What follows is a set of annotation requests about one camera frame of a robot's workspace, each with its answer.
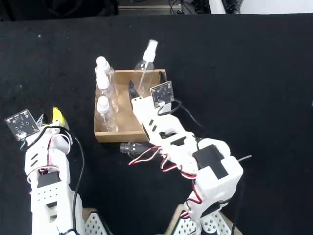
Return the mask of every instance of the cardboard box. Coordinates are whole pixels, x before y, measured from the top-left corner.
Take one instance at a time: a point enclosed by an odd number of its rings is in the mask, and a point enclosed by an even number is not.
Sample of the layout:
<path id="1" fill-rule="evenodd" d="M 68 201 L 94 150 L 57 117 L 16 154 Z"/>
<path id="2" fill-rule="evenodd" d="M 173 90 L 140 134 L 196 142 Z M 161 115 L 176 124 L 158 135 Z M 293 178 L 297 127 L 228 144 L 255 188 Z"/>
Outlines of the cardboard box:
<path id="1" fill-rule="evenodd" d="M 160 84 L 161 75 L 166 79 L 165 70 L 146 71 L 152 74 L 153 86 Z M 148 141 L 147 137 L 133 114 L 129 100 L 128 84 L 130 80 L 140 80 L 142 73 L 135 70 L 115 71 L 115 82 L 117 86 L 117 103 L 119 111 L 116 114 L 118 132 L 99 132 L 94 120 L 94 134 L 99 142 L 138 142 Z"/>

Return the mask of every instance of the plastic bottle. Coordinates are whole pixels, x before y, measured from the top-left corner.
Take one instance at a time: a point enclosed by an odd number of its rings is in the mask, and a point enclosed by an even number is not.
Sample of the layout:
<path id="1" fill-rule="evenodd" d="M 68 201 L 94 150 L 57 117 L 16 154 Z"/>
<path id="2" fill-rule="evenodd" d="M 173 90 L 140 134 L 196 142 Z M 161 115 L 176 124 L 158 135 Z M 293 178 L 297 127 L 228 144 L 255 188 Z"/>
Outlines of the plastic bottle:
<path id="1" fill-rule="evenodd" d="M 156 49 L 158 42 L 156 40 L 149 40 L 147 49 L 145 50 L 142 60 L 139 61 L 135 67 L 136 79 L 134 79 L 134 86 L 138 94 L 142 97 L 150 96 L 150 87 L 152 85 L 152 76 L 149 72 L 154 70 L 153 61 L 156 57 Z"/>
<path id="2" fill-rule="evenodd" d="M 109 99 L 110 105 L 113 107 L 114 111 L 118 112 L 117 95 L 115 88 L 110 84 L 108 75 L 105 74 L 104 70 L 97 71 L 97 89 L 96 97 L 106 96 Z"/>
<path id="3" fill-rule="evenodd" d="M 108 98 L 100 96 L 95 112 L 96 126 L 101 132 L 117 132 L 115 112 L 110 106 Z"/>
<path id="4" fill-rule="evenodd" d="M 96 64 L 97 67 L 94 69 L 96 76 L 98 72 L 104 72 L 109 78 L 109 83 L 114 87 L 116 95 L 118 95 L 117 83 L 115 80 L 115 70 L 110 66 L 109 62 L 103 56 L 99 56 L 96 59 Z"/>

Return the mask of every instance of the black table surface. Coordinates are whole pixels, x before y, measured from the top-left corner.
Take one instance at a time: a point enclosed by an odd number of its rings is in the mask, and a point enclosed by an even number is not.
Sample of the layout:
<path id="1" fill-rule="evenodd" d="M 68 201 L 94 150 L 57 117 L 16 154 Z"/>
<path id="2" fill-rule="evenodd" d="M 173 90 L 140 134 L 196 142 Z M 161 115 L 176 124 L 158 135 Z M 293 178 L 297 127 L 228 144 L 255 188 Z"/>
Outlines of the black table surface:
<path id="1" fill-rule="evenodd" d="M 28 108 L 35 118 L 61 109 L 83 144 L 79 193 L 116 235 L 165 232 L 191 182 L 159 161 L 128 166 L 118 144 L 93 133 L 95 59 L 133 69 L 149 39 L 167 70 L 189 131 L 221 139 L 242 162 L 244 234 L 300 234 L 312 220 L 313 15 L 155 16 L 0 23 L 0 119 Z M 20 143 L 0 123 L 1 234 L 31 234 L 30 186 Z M 71 186 L 81 158 L 69 155 Z M 232 219 L 235 200 L 223 209 Z"/>

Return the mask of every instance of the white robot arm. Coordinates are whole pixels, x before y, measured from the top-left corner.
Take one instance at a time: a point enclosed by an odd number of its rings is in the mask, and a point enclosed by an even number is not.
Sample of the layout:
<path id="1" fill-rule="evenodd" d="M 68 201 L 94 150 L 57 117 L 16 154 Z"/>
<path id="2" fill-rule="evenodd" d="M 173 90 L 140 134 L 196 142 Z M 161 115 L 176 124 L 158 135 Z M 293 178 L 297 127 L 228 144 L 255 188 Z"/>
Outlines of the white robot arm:
<path id="1" fill-rule="evenodd" d="M 40 132 L 26 138 L 25 173 L 31 185 L 32 234 L 85 234 L 82 200 L 69 187 L 70 173 L 66 154 L 72 144 L 71 135 L 60 134 L 67 124 L 54 108 L 54 121 L 40 127 Z M 76 200 L 75 215 L 73 201 Z"/>
<path id="2" fill-rule="evenodd" d="M 219 140 L 196 138 L 193 133 L 185 131 L 177 117 L 161 113 L 166 110 L 166 105 L 155 108 L 152 96 L 137 96 L 131 85 L 130 99 L 134 115 L 142 124 L 149 142 L 164 158 L 161 169 L 178 168 L 182 176 L 192 180 L 193 191 L 184 203 L 186 212 L 181 217 L 199 221 L 204 215 L 227 205 L 243 174 L 228 145 Z M 165 169 L 166 161 L 173 165 Z"/>
<path id="3" fill-rule="evenodd" d="M 37 122 L 26 109 L 5 121 L 16 139 L 23 141 L 25 173 L 30 183 L 32 235 L 107 235 L 109 230 L 97 212 L 83 220 L 82 200 L 77 193 L 85 166 L 84 152 L 78 139 L 71 134 L 62 113 L 53 108 L 52 123 L 42 125 L 42 115 Z M 78 143 L 82 155 L 82 169 L 75 187 L 69 187 L 70 173 L 67 154 L 72 138 Z"/>

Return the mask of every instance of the black wire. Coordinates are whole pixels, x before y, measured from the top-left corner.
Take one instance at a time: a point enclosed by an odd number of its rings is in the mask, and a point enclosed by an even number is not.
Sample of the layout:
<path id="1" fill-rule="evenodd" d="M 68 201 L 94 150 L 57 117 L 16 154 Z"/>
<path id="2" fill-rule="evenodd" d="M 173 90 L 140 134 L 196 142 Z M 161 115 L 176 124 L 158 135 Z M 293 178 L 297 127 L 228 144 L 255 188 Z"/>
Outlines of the black wire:
<path id="1" fill-rule="evenodd" d="M 79 178 L 78 178 L 78 181 L 77 181 L 77 184 L 76 184 L 76 188 L 75 188 L 75 191 L 74 191 L 74 199 L 73 199 L 73 229 L 76 230 L 76 200 L 77 200 L 77 192 L 78 192 L 78 188 L 79 188 L 79 185 L 80 185 L 80 182 L 82 181 L 82 177 L 83 177 L 83 172 L 84 172 L 84 168 L 85 168 L 85 156 L 84 156 L 84 151 L 83 151 L 83 147 L 82 145 L 80 144 L 79 140 L 69 132 L 70 135 L 72 135 L 74 137 L 74 139 L 76 140 L 76 142 L 78 143 L 79 145 L 79 149 L 80 149 L 80 152 L 81 152 L 81 155 L 82 155 L 82 169 L 80 171 L 80 175 L 79 175 Z"/>
<path id="2" fill-rule="evenodd" d="M 164 115 L 167 115 L 167 114 L 172 114 L 172 113 L 175 112 L 177 109 L 179 109 L 179 108 L 181 107 L 181 101 L 178 100 L 178 99 L 174 99 L 174 101 L 176 101 L 176 102 L 178 103 L 178 105 L 177 105 L 174 109 L 172 109 L 172 110 L 170 110 L 170 111 L 168 111 L 168 112 L 165 112 L 165 113 L 160 114 L 160 111 L 164 108 L 164 106 L 162 106 L 162 107 L 159 109 L 159 111 L 157 112 L 157 115 L 158 115 L 158 116 L 164 116 Z"/>
<path id="3" fill-rule="evenodd" d="M 171 0 L 168 0 L 168 4 L 170 5 L 170 12 L 172 15 L 175 15 L 175 11 L 173 10 L 173 6 L 174 4 L 177 2 L 178 0 L 173 1 L 173 4 L 171 4 Z"/>
<path id="4" fill-rule="evenodd" d="M 243 202 L 243 198 L 244 198 L 244 191 L 245 191 L 244 180 L 241 179 L 239 184 L 241 185 L 241 187 L 237 187 L 237 188 L 239 188 L 239 190 L 240 190 L 240 195 L 238 198 L 236 214 L 235 214 L 234 221 L 233 221 L 233 227 L 231 228 L 231 235 L 234 235 L 234 233 L 235 233 L 235 227 L 236 227 L 236 224 L 238 222 L 238 218 L 239 218 L 239 214 L 240 214 L 240 210 L 241 210 L 241 206 L 242 206 L 242 202 Z"/>
<path id="5" fill-rule="evenodd" d="M 191 117 L 191 119 L 195 122 L 195 124 L 203 128 L 203 126 L 191 115 L 190 111 L 185 106 L 181 105 L 181 108 L 187 112 L 187 114 Z"/>
<path id="6" fill-rule="evenodd" d="M 164 106 L 162 106 L 162 107 L 159 109 L 159 111 L 157 112 L 157 115 L 158 115 L 158 116 L 163 116 L 163 115 L 167 115 L 167 114 L 172 114 L 173 112 L 175 112 L 177 109 L 179 109 L 179 108 L 181 107 L 184 111 L 187 112 L 187 114 L 191 117 L 191 119 L 195 122 L 196 125 L 198 125 L 199 127 L 203 128 L 203 126 L 194 118 L 194 116 L 192 116 L 192 114 L 190 113 L 190 111 L 189 111 L 185 106 L 183 106 L 183 104 L 181 103 L 180 100 L 174 99 L 174 101 L 178 103 L 178 105 L 177 105 L 174 109 L 172 109 L 172 110 L 170 110 L 170 111 L 168 111 L 168 112 L 165 112 L 165 113 L 160 114 L 160 111 L 164 108 Z"/>
<path id="7" fill-rule="evenodd" d="M 21 148 L 22 151 L 27 151 L 30 149 L 30 147 L 32 147 L 35 143 L 38 142 L 38 140 L 40 140 L 40 138 L 44 135 L 45 131 L 47 129 L 53 129 L 53 128 L 58 128 L 58 129 L 61 129 L 61 130 L 64 130 L 66 132 L 68 132 L 75 140 L 76 142 L 78 143 L 79 145 L 79 149 L 80 149 L 80 152 L 81 152 L 81 155 L 82 155 L 82 169 L 80 171 L 80 175 L 79 175 L 79 178 L 78 178 L 78 181 L 77 181 L 77 184 L 76 184 L 76 187 L 75 187 L 75 191 L 74 191 L 74 198 L 73 198 L 73 207 L 72 207 L 72 218 L 73 218 L 73 229 L 70 229 L 68 230 L 67 233 L 69 232 L 75 232 L 76 234 L 77 231 L 76 231 L 76 201 L 77 201 L 77 193 L 78 193 L 78 188 L 79 188 L 79 185 L 80 185 L 80 182 L 82 181 L 82 177 L 83 177 L 83 172 L 84 172 L 84 168 L 85 168 L 85 155 L 84 155 L 84 151 L 83 151 L 83 148 L 82 148 L 82 145 L 80 144 L 79 140 L 75 137 L 75 135 L 73 133 L 71 133 L 68 129 L 66 129 L 65 127 L 62 127 L 62 126 L 46 126 L 42 132 L 38 135 L 38 137 L 29 145 L 27 146 L 26 148 Z"/>
<path id="8" fill-rule="evenodd" d="M 185 4 L 185 1 L 182 1 L 182 6 L 184 6 L 186 9 L 187 9 L 187 11 L 192 15 L 192 12 L 191 12 L 191 10 L 186 6 L 186 4 Z"/>

